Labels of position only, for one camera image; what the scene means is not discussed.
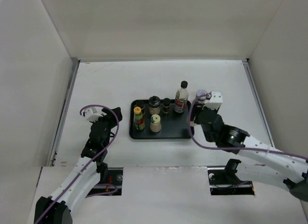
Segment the black-capped pepper jar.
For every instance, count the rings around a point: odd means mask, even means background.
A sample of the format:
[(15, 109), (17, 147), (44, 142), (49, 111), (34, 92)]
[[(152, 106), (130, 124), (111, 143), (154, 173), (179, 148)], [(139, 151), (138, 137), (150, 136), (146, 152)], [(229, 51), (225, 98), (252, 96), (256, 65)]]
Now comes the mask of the black-capped pepper jar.
[(168, 114), (170, 112), (170, 99), (165, 98), (163, 100), (163, 113)]

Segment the small yellow-lidded jar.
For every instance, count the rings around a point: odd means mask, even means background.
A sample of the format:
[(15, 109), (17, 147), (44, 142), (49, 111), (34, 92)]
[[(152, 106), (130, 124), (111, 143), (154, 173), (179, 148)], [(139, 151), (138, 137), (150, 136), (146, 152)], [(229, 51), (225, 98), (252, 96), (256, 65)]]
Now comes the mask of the small yellow-lidded jar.
[(150, 130), (154, 133), (161, 131), (161, 118), (158, 114), (154, 114), (150, 119)]

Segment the white-lidded spice jar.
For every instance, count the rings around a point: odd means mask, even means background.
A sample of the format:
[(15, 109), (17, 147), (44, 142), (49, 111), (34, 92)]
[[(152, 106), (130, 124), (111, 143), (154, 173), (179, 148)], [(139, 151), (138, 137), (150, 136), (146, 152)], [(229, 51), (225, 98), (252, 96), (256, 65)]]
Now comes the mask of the white-lidded spice jar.
[(198, 101), (205, 101), (207, 99), (207, 94), (208, 92), (204, 89), (199, 89), (196, 94), (195, 94), (195, 98), (198, 99)]

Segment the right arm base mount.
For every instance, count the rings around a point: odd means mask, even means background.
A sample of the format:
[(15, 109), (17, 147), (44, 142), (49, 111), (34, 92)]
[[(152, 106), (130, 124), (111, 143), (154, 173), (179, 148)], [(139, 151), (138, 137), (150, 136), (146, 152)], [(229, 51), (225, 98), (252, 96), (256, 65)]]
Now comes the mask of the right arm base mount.
[(254, 196), (254, 187), (251, 181), (241, 181), (235, 173), (241, 163), (238, 159), (230, 159), (225, 166), (207, 168), (210, 194), (212, 196)]

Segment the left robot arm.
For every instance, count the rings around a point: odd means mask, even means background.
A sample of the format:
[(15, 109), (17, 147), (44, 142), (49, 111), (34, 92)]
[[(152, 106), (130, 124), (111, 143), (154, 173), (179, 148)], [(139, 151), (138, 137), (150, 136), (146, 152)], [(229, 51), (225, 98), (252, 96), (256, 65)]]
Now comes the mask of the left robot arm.
[(36, 202), (36, 224), (71, 224), (72, 213), (81, 201), (95, 185), (102, 185), (108, 179), (108, 165), (104, 159), (118, 134), (123, 118), (121, 109), (87, 105), (79, 114), (91, 123), (89, 138), (68, 177), (48, 197), (40, 197)]

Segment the tall clear vinegar bottle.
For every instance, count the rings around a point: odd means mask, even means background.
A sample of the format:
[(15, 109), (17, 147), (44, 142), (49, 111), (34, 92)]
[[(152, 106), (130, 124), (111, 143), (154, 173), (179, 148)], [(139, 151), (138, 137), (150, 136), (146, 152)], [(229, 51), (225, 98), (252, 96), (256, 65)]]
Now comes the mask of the tall clear vinegar bottle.
[(174, 111), (177, 113), (183, 113), (186, 109), (189, 92), (187, 90), (188, 82), (182, 81), (180, 88), (176, 91), (175, 102), (174, 102)]

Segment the red chili sauce bottle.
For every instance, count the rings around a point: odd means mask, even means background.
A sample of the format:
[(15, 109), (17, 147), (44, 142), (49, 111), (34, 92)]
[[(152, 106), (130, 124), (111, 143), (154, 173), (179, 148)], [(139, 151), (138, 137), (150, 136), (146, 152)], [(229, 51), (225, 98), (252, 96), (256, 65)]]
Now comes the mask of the red chili sauce bottle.
[(142, 109), (139, 106), (134, 107), (134, 125), (135, 128), (139, 131), (144, 130), (145, 128), (145, 121), (142, 113)]

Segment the clear salt grinder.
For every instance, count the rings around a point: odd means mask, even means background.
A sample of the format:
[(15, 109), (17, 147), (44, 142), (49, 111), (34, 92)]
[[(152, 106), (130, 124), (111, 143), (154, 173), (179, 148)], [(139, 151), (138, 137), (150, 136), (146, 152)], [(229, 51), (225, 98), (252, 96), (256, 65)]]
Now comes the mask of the clear salt grinder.
[(193, 121), (190, 122), (190, 126), (191, 126), (191, 127), (195, 127), (196, 125), (197, 125), (197, 124), (194, 123)]

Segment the wide black-capped seasoning jar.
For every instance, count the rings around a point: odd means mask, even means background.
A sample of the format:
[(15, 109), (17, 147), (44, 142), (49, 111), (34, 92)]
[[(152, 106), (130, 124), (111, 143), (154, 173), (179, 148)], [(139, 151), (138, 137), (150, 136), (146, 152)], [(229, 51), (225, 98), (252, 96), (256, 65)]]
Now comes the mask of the wide black-capped seasoning jar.
[(151, 96), (149, 98), (149, 112), (151, 115), (159, 115), (160, 113), (160, 98), (158, 96)]

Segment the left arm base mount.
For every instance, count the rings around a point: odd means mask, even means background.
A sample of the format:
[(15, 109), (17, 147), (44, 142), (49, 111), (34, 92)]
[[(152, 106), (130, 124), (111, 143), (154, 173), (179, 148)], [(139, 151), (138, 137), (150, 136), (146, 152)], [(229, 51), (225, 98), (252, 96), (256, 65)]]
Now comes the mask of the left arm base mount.
[(100, 173), (100, 181), (89, 191), (87, 198), (122, 195), (124, 168), (110, 168), (106, 163), (102, 163), (98, 172)]

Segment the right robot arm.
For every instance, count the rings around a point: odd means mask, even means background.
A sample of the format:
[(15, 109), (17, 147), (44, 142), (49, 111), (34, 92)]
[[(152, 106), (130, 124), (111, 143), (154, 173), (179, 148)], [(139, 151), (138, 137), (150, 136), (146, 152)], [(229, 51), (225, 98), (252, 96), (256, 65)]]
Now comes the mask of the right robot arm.
[(244, 165), (238, 159), (230, 159), (223, 171), (228, 183), (252, 180), (273, 185), (288, 191), (292, 196), (308, 200), (308, 158), (283, 152), (267, 145), (247, 131), (223, 122), (218, 110), (222, 102), (195, 98), (189, 110), (191, 124), (200, 125), (205, 139), (214, 143), (214, 150), (222, 150), (250, 158), (258, 165)]

